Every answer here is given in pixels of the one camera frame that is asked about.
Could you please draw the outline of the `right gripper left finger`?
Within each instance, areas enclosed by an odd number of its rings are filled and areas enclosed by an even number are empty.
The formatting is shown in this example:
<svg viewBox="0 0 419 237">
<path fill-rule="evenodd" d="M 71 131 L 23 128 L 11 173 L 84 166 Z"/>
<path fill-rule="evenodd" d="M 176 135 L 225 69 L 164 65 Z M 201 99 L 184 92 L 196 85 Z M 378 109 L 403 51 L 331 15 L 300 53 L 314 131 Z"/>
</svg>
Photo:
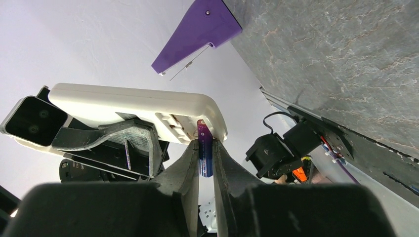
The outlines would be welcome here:
<svg viewBox="0 0 419 237">
<path fill-rule="evenodd" d="M 196 237 L 198 230 L 199 145 L 193 140 L 182 156 L 151 182 L 170 199 L 169 210 L 183 237 Z"/>
</svg>

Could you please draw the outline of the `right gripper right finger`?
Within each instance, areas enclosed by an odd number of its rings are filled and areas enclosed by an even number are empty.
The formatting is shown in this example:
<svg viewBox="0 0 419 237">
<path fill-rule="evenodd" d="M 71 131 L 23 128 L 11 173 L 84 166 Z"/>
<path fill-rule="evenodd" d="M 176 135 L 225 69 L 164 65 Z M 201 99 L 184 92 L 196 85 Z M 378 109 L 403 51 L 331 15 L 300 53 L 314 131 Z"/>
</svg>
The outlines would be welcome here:
<svg viewBox="0 0 419 237">
<path fill-rule="evenodd" d="M 212 160 L 218 236 L 250 237 L 254 222 L 247 188 L 262 181 L 237 163 L 217 139 L 212 142 Z"/>
</svg>

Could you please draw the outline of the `blue purple battery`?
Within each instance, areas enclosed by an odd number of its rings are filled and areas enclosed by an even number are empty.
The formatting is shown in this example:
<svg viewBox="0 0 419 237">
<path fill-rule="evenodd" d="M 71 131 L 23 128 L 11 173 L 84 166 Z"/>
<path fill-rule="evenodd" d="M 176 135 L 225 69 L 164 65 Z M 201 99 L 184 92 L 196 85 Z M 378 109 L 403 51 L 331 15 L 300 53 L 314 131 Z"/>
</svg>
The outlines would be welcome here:
<svg viewBox="0 0 419 237">
<path fill-rule="evenodd" d="M 199 171 L 205 178 L 213 176 L 212 142 L 213 136 L 203 119 L 197 121 L 199 145 Z"/>
</svg>

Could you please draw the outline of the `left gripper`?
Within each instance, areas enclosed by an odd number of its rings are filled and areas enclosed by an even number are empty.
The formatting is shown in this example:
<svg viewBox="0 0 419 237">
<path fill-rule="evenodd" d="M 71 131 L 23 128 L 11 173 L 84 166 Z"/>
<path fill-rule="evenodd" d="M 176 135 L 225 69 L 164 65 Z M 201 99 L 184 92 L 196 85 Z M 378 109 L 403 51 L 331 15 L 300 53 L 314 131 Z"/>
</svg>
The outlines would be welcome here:
<svg viewBox="0 0 419 237">
<path fill-rule="evenodd" d="M 87 85 L 44 87 L 38 98 L 50 105 L 50 94 L 72 118 L 53 133 L 50 146 L 36 148 L 63 156 L 61 174 L 71 172 L 73 181 L 113 182 L 148 181 L 163 172 L 169 143 L 152 122 L 129 113 L 131 98 Z"/>
</svg>

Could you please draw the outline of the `white remote control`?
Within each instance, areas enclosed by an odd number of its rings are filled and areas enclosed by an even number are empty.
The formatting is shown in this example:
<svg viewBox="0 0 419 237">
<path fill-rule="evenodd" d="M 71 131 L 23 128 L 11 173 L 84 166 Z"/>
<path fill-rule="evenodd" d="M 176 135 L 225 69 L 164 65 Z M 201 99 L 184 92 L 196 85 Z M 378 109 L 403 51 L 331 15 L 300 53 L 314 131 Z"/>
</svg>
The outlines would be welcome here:
<svg viewBox="0 0 419 237">
<path fill-rule="evenodd" d="M 204 94 L 59 83 L 48 98 L 92 128 L 134 116 L 153 123 L 161 140 L 187 145 L 202 119 L 214 138 L 225 141 L 228 135 L 219 107 Z"/>
</svg>

